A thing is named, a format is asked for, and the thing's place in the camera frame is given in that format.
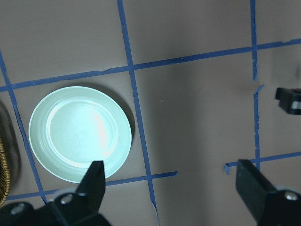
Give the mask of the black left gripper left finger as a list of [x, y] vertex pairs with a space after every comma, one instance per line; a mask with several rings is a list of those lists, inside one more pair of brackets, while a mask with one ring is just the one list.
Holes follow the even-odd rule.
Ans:
[[103, 161], [93, 161], [75, 194], [85, 197], [87, 206], [93, 213], [98, 213], [105, 194], [105, 172]]

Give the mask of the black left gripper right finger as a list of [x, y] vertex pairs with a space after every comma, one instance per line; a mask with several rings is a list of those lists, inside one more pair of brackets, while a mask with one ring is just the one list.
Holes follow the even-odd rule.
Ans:
[[277, 189], [247, 159], [237, 162], [236, 191], [255, 221], [264, 218], [267, 198], [277, 193]]

